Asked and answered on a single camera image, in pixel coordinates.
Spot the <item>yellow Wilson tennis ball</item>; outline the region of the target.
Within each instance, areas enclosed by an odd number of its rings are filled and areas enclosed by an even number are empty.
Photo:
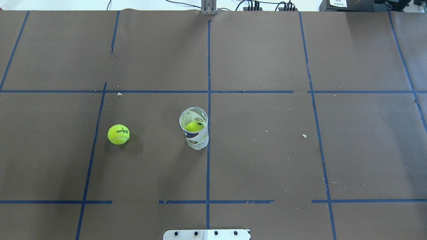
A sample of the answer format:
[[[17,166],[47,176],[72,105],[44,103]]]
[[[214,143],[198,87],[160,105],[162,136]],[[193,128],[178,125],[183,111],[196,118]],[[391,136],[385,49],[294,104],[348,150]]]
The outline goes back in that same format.
[[[130,138],[129,129],[121,124],[113,125],[108,129],[108,139],[115,145],[122,145]]]

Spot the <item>tennis ball inside can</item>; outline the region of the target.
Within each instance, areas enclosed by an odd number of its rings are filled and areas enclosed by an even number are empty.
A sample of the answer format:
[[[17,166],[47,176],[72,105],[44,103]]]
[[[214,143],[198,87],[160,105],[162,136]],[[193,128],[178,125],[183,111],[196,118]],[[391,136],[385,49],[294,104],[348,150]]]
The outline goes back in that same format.
[[[205,128],[205,125],[203,122],[199,122],[199,121],[191,121],[189,122],[184,129],[187,132],[192,132],[192,133],[196,133],[196,132],[200,132]]]

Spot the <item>clear Wilson ball can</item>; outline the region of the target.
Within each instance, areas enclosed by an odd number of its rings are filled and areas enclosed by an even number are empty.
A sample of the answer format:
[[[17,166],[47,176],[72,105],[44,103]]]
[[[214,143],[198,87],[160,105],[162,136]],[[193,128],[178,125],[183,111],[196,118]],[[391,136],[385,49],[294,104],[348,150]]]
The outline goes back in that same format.
[[[208,123],[206,112],[199,107],[190,107],[180,114],[179,124],[189,147],[201,150],[208,145]]]

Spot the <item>black desktop computer box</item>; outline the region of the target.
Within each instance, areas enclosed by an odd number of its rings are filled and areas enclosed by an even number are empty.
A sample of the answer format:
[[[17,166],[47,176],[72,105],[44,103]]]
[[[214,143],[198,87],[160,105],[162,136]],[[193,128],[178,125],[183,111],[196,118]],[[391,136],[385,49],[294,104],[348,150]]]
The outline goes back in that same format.
[[[323,0],[319,12],[387,12],[385,4],[375,0]]]

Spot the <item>aluminium frame post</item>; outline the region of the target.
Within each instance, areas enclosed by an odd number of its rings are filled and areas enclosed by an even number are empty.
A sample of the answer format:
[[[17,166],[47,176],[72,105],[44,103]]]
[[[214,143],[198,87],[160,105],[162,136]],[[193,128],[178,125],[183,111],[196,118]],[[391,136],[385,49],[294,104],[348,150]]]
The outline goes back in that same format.
[[[216,15],[217,13],[216,0],[201,0],[201,15]]]

